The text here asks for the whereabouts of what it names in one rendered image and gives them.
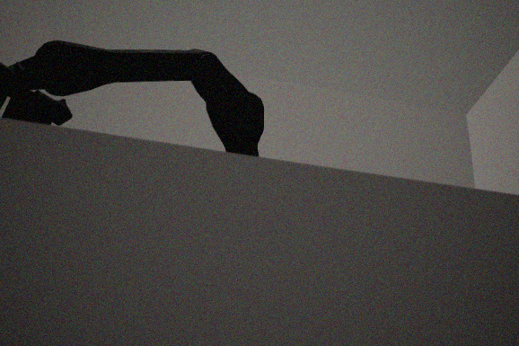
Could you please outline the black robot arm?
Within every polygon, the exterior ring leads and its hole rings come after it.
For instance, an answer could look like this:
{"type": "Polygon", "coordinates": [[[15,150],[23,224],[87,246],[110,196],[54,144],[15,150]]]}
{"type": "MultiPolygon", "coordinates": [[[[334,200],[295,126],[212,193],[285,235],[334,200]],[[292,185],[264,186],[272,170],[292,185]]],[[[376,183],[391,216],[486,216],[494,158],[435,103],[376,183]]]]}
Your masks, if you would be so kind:
{"type": "Polygon", "coordinates": [[[116,82],[164,81],[193,83],[207,103],[208,117],[225,152],[259,156],[262,100],[205,50],[108,50],[49,41],[34,57],[8,67],[0,62],[0,109],[9,96],[2,118],[61,126],[73,118],[66,100],[55,101],[38,89],[68,96],[116,82]]]}

